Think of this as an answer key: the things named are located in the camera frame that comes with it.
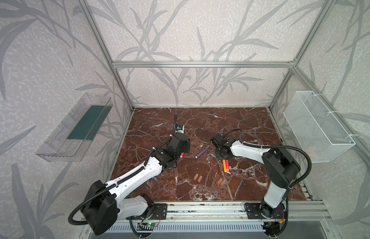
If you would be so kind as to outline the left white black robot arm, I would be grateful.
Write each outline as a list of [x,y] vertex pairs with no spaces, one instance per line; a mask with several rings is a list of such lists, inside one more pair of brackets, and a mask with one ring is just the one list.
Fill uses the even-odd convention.
[[153,148],[143,163],[106,183],[94,182],[79,207],[95,235],[101,235],[124,218],[143,215],[151,202],[147,197],[128,198],[139,186],[175,166],[183,153],[190,152],[191,141],[177,132],[164,144]]

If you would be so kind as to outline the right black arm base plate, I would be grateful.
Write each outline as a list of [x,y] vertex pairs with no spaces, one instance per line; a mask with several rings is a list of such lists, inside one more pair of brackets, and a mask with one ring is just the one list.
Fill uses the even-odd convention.
[[282,203],[276,209],[273,209],[262,203],[246,202],[244,210],[247,218],[253,220],[281,220],[285,218],[287,212],[285,205]]

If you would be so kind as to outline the orange marker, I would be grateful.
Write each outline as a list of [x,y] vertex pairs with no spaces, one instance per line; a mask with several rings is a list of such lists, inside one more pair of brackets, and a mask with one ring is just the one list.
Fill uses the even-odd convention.
[[223,163],[223,170],[224,170],[224,172],[227,172],[226,160],[224,159],[222,161],[222,163]]

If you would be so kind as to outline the purple marker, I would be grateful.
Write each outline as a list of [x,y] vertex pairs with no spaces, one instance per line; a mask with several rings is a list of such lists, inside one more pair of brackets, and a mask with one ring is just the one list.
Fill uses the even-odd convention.
[[207,146],[205,149],[203,149],[200,153],[198,153],[195,158],[200,158],[201,156],[203,156],[207,151],[208,149],[210,148],[210,146]]

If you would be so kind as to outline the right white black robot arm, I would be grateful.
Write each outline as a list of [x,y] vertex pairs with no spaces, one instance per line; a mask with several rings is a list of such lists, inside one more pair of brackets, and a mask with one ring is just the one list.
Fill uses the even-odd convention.
[[222,134],[213,136],[210,141],[219,160],[243,157],[265,166],[271,182],[261,202],[263,213],[271,213],[279,207],[293,188],[292,183],[301,170],[290,151],[304,152],[293,146],[251,144],[238,139],[227,139]]

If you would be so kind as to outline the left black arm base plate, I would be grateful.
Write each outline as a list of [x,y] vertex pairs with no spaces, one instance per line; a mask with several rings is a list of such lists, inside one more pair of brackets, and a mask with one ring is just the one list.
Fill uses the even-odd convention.
[[166,219],[167,213],[168,204],[158,203],[154,205],[149,205],[146,211],[136,218],[141,220],[163,220]]

